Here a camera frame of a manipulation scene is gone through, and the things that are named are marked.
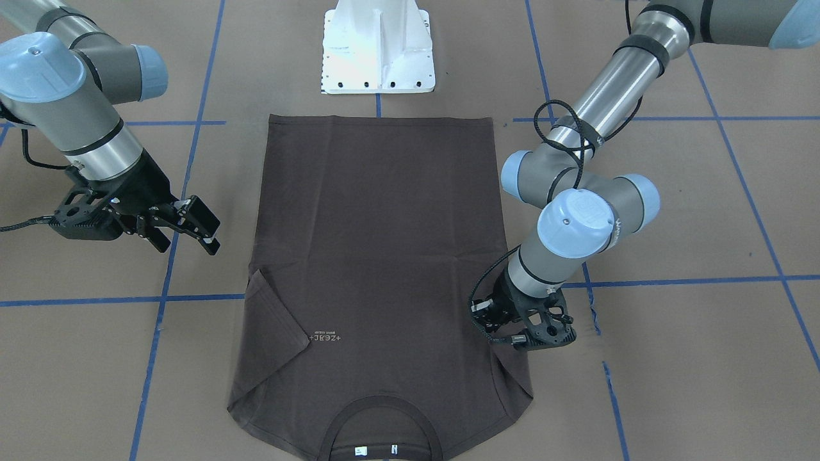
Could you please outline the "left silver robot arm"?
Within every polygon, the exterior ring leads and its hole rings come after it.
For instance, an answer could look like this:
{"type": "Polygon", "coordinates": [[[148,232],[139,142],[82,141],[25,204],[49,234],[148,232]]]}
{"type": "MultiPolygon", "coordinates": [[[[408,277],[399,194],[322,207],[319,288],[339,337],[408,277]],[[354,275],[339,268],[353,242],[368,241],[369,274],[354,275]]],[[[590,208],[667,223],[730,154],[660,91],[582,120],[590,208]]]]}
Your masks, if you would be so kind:
{"type": "Polygon", "coordinates": [[[652,84],[638,120],[591,165],[655,181],[645,232],[571,278],[594,295],[579,339],[621,353],[758,354],[815,366],[818,46],[700,44],[652,84]]]}

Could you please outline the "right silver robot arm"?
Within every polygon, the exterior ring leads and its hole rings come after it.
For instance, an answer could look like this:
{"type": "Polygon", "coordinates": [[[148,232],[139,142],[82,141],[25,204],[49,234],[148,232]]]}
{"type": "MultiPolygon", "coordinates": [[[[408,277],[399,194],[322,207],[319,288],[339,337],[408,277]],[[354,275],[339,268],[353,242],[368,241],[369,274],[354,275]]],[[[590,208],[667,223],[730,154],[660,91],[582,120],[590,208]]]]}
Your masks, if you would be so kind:
{"type": "Polygon", "coordinates": [[[163,253],[168,228],[217,253],[220,220],[192,195],[180,199],[115,105],[159,97],[167,67],[147,45],[122,44],[63,1],[3,1],[22,32],[2,43],[2,117],[36,128],[65,156],[74,183],[53,214],[33,218],[67,239],[137,234],[163,253]]]}

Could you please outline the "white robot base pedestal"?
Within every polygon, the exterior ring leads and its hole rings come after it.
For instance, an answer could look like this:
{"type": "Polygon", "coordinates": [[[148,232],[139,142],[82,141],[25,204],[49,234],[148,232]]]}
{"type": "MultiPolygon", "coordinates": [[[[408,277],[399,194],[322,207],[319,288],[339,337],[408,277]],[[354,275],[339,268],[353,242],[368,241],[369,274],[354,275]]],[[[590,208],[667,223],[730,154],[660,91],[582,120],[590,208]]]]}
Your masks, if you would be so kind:
{"type": "Polygon", "coordinates": [[[339,1],[323,26],[322,93],[434,91],[430,15],[417,2],[339,1]]]}

